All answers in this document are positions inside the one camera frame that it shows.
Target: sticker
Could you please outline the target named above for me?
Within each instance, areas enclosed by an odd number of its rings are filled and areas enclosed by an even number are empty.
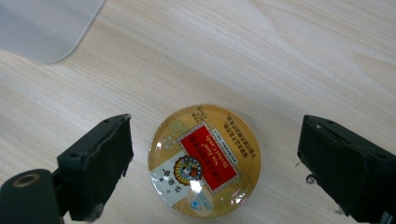
[[[213,193],[238,177],[237,171],[228,161],[204,122],[177,140],[189,155],[203,162],[205,182]]]
[[[218,217],[240,206],[254,190],[261,153],[251,130],[233,112],[194,105],[160,125],[148,168],[155,189],[175,210]]]

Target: wooden table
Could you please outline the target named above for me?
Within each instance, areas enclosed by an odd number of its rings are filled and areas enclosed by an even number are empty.
[[[107,1],[57,63],[0,51],[0,183],[55,170],[99,121],[131,113],[134,160],[96,223],[355,223],[296,167],[303,115],[396,154],[395,24],[390,0]],[[231,109],[261,147],[255,190],[223,217],[181,215],[149,178],[157,127],[195,104]]]

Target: red label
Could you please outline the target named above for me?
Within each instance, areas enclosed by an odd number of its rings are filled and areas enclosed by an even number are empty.
[[[203,176],[207,185],[215,190],[237,176],[227,157],[206,126],[188,134],[180,143],[190,156],[196,158],[203,166]]]

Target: wood grain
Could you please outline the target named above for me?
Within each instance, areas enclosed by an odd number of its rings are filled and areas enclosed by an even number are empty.
[[[0,183],[53,171],[97,122],[131,113],[135,157],[96,223],[354,223],[295,167],[301,123],[333,119],[396,154],[395,23],[391,0],[107,1],[60,62],[0,51]],[[204,220],[163,202],[147,163],[160,123],[200,103],[241,116],[262,150],[247,202]]]

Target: round tin can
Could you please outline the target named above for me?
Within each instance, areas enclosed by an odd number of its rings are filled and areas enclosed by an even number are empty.
[[[157,192],[191,217],[233,211],[253,191],[260,168],[260,148],[249,127],[216,105],[193,105],[169,116],[148,153]]]

